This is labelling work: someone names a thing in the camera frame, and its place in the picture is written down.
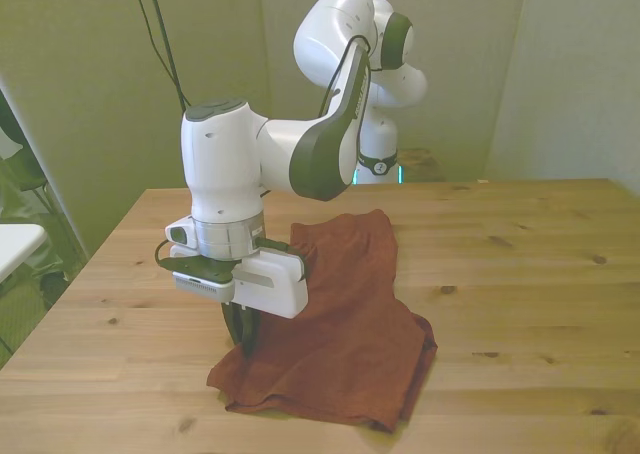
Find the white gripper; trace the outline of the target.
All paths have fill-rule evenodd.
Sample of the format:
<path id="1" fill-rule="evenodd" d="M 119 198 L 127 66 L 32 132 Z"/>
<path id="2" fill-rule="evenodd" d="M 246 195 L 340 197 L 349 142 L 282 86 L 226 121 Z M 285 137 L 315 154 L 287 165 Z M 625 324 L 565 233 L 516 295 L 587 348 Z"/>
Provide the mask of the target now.
<path id="1" fill-rule="evenodd" d="M 274 249 L 261 249 L 234 267 L 233 303 L 222 303 L 221 308 L 231 340 L 241 343 L 245 357 L 256 345 L 259 311 L 292 319 L 307 306 L 304 274 L 298 256 Z"/>

